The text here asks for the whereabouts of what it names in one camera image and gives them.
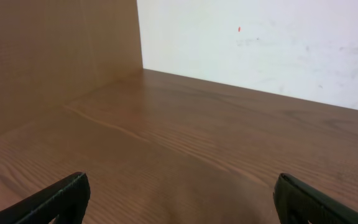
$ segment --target wooden panel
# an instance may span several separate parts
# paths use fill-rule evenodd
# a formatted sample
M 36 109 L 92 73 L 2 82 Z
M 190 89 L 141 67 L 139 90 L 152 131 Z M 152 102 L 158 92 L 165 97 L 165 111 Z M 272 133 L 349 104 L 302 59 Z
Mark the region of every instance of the wooden panel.
M 85 223 L 278 223 L 280 172 L 358 211 L 358 111 L 145 70 L 0 136 L 20 197 L 78 170 Z
M 112 22 L 81 1 L 0 0 L 0 133 L 142 68 L 135 0 L 119 2 L 131 13 Z

